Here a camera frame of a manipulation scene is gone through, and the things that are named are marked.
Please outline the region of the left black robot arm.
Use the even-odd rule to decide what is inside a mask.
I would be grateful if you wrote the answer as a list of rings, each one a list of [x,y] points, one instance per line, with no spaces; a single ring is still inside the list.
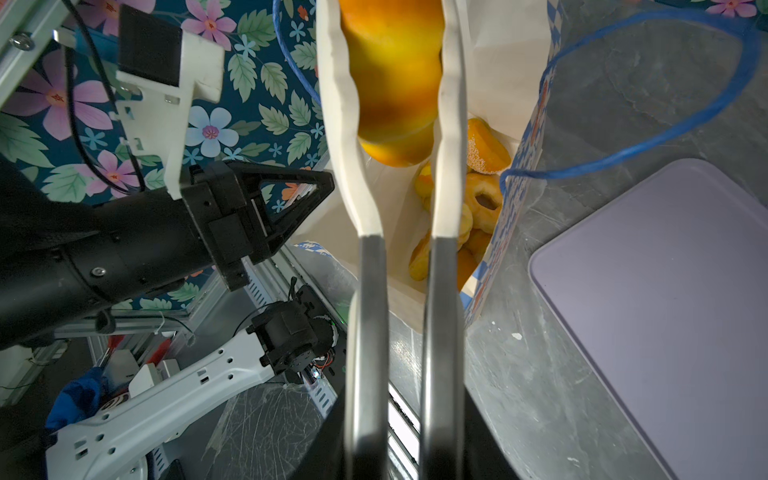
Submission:
[[[327,172],[241,162],[194,168],[180,199],[162,188],[91,206],[48,199],[1,164],[1,344],[11,347],[215,267],[245,287],[333,191]],[[58,428],[47,473],[115,479],[220,404],[327,353],[336,329],[307,286],[291,287],[207,357],[118,407]]]

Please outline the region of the braided bagel bread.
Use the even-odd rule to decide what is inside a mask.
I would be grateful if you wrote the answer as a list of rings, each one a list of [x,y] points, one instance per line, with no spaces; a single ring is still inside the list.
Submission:
[[[503,196],[497,175],[469,173],[466,177],[465,203],[473,215],[473,225],[492,234],[497,225]]]

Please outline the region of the checkered paper bag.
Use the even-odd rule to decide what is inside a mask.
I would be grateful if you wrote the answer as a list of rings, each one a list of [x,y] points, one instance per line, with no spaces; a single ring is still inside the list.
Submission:
[[[485,301],[501,257],[510,241],[528,182],[551,180],[554,173],[537,165],[542,150],[546,106],[558,61],[574,52],[562,41],[563,10],[557,1],[531,1],[511,19],[500,17],[498,1],[452,1],[456,4],[465,63],[468,120],[480,118],[508,150],[512,163],[499,174],[503,196],[501,213],[491,234],[489,250],[467,280],[459,299],[464,318],[472,322]],[[424,324],[426,282],[407,275],[406,263],[418,235],[432,232],[435,198],[434,168],[441,138],[438,118],[430,155],[409,167],[390,167],[373,159],[362,148],[367,183],[376,202],[388,251],[387,292],[389,310],[421,330]],[[321,165],[330,168],[326,133]],[[423,166],[431,165],[434,192],[431,209],[425,210],[414,190]],[[340,192],[335,192],[309,216],[293,235],[298,248],[323,251],[352,273],[359,273],[359,237]]]

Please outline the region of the long ridged glazed bread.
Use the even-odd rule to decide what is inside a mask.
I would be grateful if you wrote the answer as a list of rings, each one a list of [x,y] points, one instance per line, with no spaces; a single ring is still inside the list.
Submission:
[[[460,229],[458,237],[457,253],[460,247],[467,241],[473,227],[473,215],[467,204],[462,206],[460,217]],[[409,261],[409,275],[414,281],[423,281],[428,277],[429,259],[430,259],[430,238],[431,232],[427,231],[425,236],[414,248]]]

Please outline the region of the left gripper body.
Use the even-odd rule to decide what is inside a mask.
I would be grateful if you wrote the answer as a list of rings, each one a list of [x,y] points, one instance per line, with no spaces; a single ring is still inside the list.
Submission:
[[[262,167],[219,162],[192,169],[183,199],[163,188],[100,205],[51,200],[9,161],[1,164],[1,345],[150,292],[177,289],[216,268],[227,288],[248,283],[252,253],[234,215],[258,191]]]

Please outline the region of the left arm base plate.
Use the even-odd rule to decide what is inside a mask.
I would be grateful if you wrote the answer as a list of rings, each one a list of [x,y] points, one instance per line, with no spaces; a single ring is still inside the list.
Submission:
[[[293,361],[288,369],[297,375],[303,372],[306,378],[309,378],[313,371],[319,372],[336,391],[340,391],[345,385],[345,329],[311,286],[303,285],[292,291],[290,299],[301,305],[316,341],[305,348],[303,357]]]

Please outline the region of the orange pointed bread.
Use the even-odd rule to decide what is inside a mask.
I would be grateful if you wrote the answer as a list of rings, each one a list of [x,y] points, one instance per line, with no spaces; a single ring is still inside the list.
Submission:
[[[462,290],[483,259],[492,235],[481,229],[472,229],[467,241],[457,253],[457,288]]]

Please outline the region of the lilac plastic tray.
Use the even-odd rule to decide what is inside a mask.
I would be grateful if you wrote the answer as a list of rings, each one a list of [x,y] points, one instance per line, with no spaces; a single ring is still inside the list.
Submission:
[[[766,477],[767,210],[754,197],[677,160],[528,271],[669,477]]]

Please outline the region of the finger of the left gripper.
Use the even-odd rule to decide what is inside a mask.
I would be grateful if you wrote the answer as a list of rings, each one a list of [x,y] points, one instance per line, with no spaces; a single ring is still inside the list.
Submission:
[[[258,264],[272,257],[335,190],[328,171],[229,161],[244,205],[248,257]]]

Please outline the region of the sugared round bread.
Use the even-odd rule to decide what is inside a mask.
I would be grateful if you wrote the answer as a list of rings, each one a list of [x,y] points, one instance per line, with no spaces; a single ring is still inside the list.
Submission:
[[[480,118],[468,120],[467,166],[486,175],[499,174],[509,168],[512,158],[504,145]]]

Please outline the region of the metal tongs white tips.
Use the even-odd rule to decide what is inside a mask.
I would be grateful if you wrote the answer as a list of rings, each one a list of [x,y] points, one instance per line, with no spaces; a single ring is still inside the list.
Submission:
[[[459,479],[464,473],[464,319],[457,290],[456,251],[466,176],[467,98],[456,4],[442,5],[443,74],[437,96],[441,138],[434,168],[431,262],[424,310],[419,473]],[[341,8],[322,1],[317,12],[319,85],[336,186],[359,237],[359,285],[349,320],[344,460],[350,479],[387,473],[389,307],[381,217],[367,183],[357,139],[360,102],[350,72]]]

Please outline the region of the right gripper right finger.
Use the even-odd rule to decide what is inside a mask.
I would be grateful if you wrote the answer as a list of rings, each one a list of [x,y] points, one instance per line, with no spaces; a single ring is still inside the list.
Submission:
[[[464,391],[463,478],[519,480],[468,390]]]

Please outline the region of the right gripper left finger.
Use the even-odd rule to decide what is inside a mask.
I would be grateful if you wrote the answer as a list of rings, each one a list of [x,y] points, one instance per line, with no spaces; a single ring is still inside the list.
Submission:
[[[342,390],[291,480],[342,480],[345,473],[346,391]]]

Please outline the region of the small striped round bun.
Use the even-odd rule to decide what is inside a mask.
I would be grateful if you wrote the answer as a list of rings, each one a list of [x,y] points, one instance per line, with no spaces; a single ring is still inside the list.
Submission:
[[[358,138],[390,167],[425,160],[434,143],[445,20],[440,1],[341,1],[359,102]]]

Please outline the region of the yellow oval bread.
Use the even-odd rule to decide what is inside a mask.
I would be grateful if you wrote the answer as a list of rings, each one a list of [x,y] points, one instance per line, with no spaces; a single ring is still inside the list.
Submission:
[[[431,209],[431,200],[434,192],[434,180],[431,165],[426,163],[414,180],[414,190],[421,199],[425,210]]]

